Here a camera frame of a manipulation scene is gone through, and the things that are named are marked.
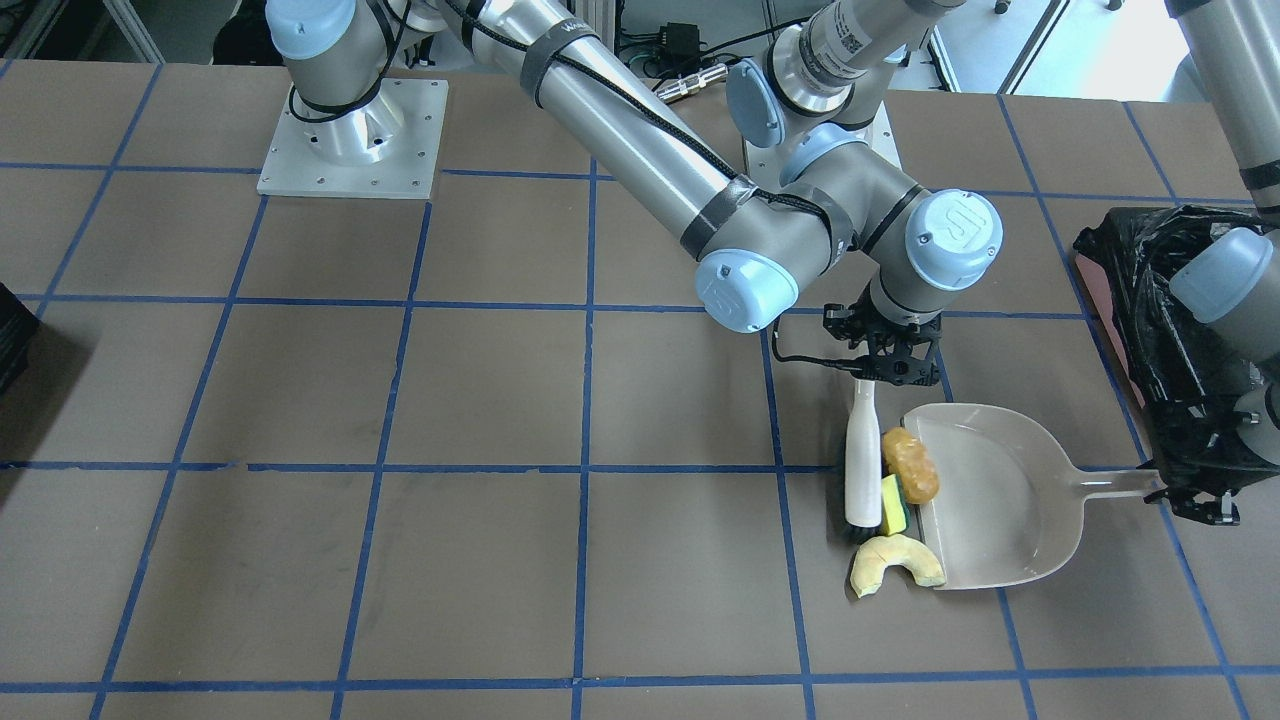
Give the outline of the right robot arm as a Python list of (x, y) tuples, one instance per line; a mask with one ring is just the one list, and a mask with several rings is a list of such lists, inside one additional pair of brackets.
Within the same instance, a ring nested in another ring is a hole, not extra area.
[(887, 88), (890, 58), (954, 1), (833, 1), (728, 70), (740, 135), (786, 159), (760, 184), (712, 151), (557, 1), (269, 1), (265, 24), (289, 69), (294, 117), (328, 128), (372, 108), (402, 31), (424, 18), (471, 56), (511, 73), (698, 263), (707, 313), (740, 333), (774, 331), (800, 293), (847, 252), (878, 266), (823, 325), (854, 359), (820, 365), (860, 380), (933, 386), (941, 313), (996, 259), (1004, 224), (965, 190), (929, 191), (858, 131)]

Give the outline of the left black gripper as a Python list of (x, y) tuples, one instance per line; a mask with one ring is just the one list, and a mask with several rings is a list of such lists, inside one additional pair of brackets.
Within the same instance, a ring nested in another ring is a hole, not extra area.
[(1242, 524), (1235, 496), (1245, 484), (1245, 473), (1170, 461), (1160, 466), (1160, 474), (1162, 497), (1175, 516), (1210, 527)]

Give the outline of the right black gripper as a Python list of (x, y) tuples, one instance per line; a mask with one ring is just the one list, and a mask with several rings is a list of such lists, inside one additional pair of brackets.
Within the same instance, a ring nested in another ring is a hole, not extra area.
[(823, 328), (835, 340), (859, 346), (865, 352), (854, 359), (835, 359), (826, 365), (860, 380), (888, 382), (892, 386), (936, 386), (941, 382), (938, 364), (942, 318), (924, 323), (896, 324), (879, 314), (869, 300), (854, 305), (823, 306)]

